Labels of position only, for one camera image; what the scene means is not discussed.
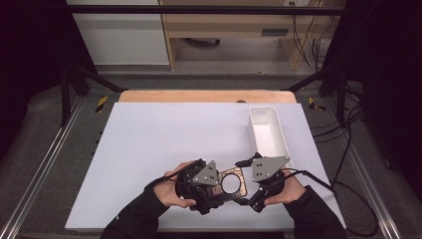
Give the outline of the black curtain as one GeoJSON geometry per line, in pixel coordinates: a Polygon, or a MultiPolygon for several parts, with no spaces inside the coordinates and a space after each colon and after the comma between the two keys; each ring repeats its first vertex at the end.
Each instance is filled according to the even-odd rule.
{"type": "Polygon", "coordinates": [[[324,63],[363,85],[390,160],[422,201],[422,0],[345,0],[324,63]]]}
{"type": "Polygon", "coordinates": [[[49,10],[67,0],[0,0],[0,160],[36,94],[60,83],[64,67],[96,68],[74,16],[49,10]]]}

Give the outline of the grey rectangular panel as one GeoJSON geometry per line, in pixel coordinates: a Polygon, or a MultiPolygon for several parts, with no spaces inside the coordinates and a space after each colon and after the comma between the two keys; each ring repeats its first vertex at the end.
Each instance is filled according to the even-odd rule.
{"type": "Polygon", "coordinates": [[[289,29],[262,29],[261,36],[263,37],[285,37],[288,36],[289,29]]]}

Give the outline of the person's left hand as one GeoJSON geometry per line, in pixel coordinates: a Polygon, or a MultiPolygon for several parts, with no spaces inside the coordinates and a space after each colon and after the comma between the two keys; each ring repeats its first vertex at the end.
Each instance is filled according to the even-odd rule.
{"type": "Polygon", "coordinates": [[[179,197],[176,194],[175,190],[175,180],[177,179],[175,172],[179,171],[180,169],[186,167],[191,163],[192,161],[182,162],[173,170],[166,171],[164,173],[164,176],[169,176],[170,180],[160,182],[153,187],[153,191],[156,197],[164,206],[179,206],[181,208],[187,208],[196,204],[196,201],[194,199],[184,199],[179,197]]]}

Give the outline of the black frame crossbar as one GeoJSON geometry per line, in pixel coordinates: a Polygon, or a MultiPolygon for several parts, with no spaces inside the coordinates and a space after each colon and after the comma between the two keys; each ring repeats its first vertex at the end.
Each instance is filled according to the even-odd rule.
{"type": "Polygon", "coordinates": [[[220,15],[320,15],[341,16],[355,9],[341,7],[254,7],[254,6],[155,6],[155,5],[68,5],[65,10],[81,14],[220,14],[220,15]]]}

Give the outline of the black frame stand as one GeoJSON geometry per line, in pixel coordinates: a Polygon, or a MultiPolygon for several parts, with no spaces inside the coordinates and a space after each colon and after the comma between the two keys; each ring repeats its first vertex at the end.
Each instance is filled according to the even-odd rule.
{"type": "Polygon", "coordinates": [[[119,87],[105,78],[101,77],[98,73],[85,69],[80,65],[68,65],[64,67],[61,72],[61,99],[62,99],[62,122],[61,126],[68,123],[71,118],[71,100],[70,100],[70,87],[76,91],[78,96],[86,96],[91,88],[89,87],[86,79],[95,81],[96,83],[106,87],[107,89],[123,93],[124,88],[119,87]]]}
{"type": "Polygon", "coordinates": [[[284,88],[284,91],[292,93],[297,92],[303,87],[315,82],[321,81],[318,93],[321,97],[331,97],[332,94],[336,96],[335,118],[341,126],[345,126],[345,86],[346,86],[346,73],[341,66],[329,65],[322,68],[320,71],[306,77],[298,83],[284,88]]]}

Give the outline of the white cabinet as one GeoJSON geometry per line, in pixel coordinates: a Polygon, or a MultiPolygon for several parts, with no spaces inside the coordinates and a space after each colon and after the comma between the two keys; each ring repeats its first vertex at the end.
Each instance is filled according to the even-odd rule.
{"type": "Polygon", "coordinates": [[[159,14],[74,14],[97,66],[168,65],[159,14]]]}

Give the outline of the white plastic bin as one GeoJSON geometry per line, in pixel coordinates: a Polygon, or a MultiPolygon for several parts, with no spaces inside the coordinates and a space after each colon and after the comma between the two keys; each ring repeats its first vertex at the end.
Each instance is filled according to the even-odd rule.
{"type": "Polygon", "coordinates": [[[273,107],[249,109],[249,134],[251,147],[261,156],[290,157],[278,112],[273,107]]]}

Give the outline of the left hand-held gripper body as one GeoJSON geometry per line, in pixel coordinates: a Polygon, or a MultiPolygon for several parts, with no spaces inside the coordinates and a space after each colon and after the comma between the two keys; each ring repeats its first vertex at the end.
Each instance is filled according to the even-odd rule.
{"type": "Polygon", "coordinates": [[[182,168],[177,174],[176,194],[184,199],[194,199],[196,204],[190,206],[192,211],[201,215],[224,204],[213,190],[219,184],[219,171],[214,160],[207,163],[200,158],[182,168]]]}

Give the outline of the wooden desk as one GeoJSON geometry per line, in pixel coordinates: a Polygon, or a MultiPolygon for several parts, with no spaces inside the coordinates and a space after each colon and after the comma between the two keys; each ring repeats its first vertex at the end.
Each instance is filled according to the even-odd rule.
{"type": "MultiPolygon", "coordinates": [[[[254,7],[343,7],[347,0],[157,0],[161,6],[254,6],[254,7]]],[[[329,40],[339,22],[337,16],[164,14],[162,16],[170,61],[174,62],[176,40],[213,38],[270,38],[282,44],[290,68],[296,70],[312,39],[329,40]],[[263,37],[262,29],[289,29],[285,37],[263,37]]]]}

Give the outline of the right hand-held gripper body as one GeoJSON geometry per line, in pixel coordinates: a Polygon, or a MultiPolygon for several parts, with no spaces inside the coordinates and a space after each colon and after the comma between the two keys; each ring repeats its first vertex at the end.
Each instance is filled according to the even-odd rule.
{"type": "Polygon", "coordinates": [[[284,189],[283,167],[289,161],[288,156],[262,157],[256,153],[252,158],[252,180],[259,188],[252,199],[266,199],[284,189]]]}

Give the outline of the patterned dark phone case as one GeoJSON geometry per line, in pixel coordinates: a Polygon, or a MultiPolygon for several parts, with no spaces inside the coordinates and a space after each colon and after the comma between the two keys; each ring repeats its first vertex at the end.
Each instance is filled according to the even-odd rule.
{"type": "Polygon", "coordinates": [[[227,169],[218,174],[219,184],[213,193],[221,200],[228,201],[247,195],[243,171],[240,167],[227,169]]]}

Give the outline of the person's right hand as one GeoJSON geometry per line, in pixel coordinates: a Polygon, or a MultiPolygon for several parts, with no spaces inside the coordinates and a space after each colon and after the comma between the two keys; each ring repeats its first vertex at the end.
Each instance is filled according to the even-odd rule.
{"type": "Polygon", "coordinates": [[[277,195],[273,195],[267,198],[264,201],[266,206],[280,203],[289,204],[300,199],[301,196],[306,192],[305,187],[293,176],[289,170],[284,169],[283,173],[285,175],[284,190],[277,195]]]}

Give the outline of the aluminium rail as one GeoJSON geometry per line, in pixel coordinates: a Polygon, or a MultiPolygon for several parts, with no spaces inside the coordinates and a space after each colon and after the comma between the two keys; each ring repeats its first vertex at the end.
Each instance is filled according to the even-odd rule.
{"type": "MultiPolygon", "coordinates": [[[[365,168],[365,165],[352,142],[351,125],[354,120],[357,120],[359,116],[363,115],[362,109],[360,106],[354,106],[348,111],[344,111],[345,126],[341,126],[335,118],[335,101],[330,98],[323,98],[322,102],[326,106],[329,115],[333,118],[335,127],[340,133],[340,141],[344,146],[341,165],[347,158],[349,159],[355,177],[363,192],[364,199],[373,210],[378,228],[382,232],[384,239],[402,239],[396,223],[389,213],[379,190],[376,188],[369,171],[365,168]]],[[[339,166],[335,172],[333,180],[335,184],[338,184],[338,177],[341,169],[342,166],[339,166]]]]}
{"type": "Polygon", "coordinates": [[[71,107],[71,113],[64,125],[56,133],[53,142],[50,144],[43,160],[38,166],[31,182],[26,188],[19,203],[15,207],[12,215],[7,220],[5,226],[0,230],[0,239],[15,239],[23,222],[25,221],[35,199],[38,196],[43,184],[60,153],[68,135],[71,131],[76,118],[78,117],[85,97],[76,97],[71,107]]]}

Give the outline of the white table mat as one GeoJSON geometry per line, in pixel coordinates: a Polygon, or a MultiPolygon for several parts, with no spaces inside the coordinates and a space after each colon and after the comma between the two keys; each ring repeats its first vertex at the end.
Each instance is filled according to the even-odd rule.
{"type": "MultiPolygon", "coordinates": [[[[293,168],[328,183],[300,104],[117,103],[65,228],[102,231],[145,185],[183,161],[215,160],[223,171],[250,158],[250,110],[275,109],[293,168]]],[[[159,231],[283,231],[294,222],[283,204],[261,213],[233,201],[201,215],[171,207],[159,219],[159,231]]]]}

